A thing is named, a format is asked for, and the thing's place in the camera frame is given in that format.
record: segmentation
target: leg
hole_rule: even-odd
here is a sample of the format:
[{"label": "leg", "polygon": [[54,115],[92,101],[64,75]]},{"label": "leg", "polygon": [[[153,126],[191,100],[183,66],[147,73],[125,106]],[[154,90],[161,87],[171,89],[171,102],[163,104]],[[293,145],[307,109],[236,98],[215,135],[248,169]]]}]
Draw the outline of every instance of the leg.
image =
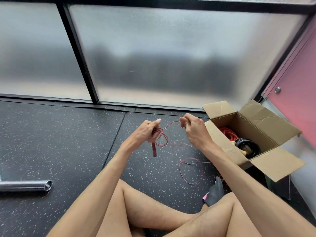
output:
[{"label": "leg", "polygon": [[235,195],[229,193],[218,203],[166,236],[259,237],[261,235]]},{"label": "leg", "polygon": [[119,180],[98,231],[101,236],[132,236],[129,224],[137,228],[172,231],[195,217],[176,211]]}]

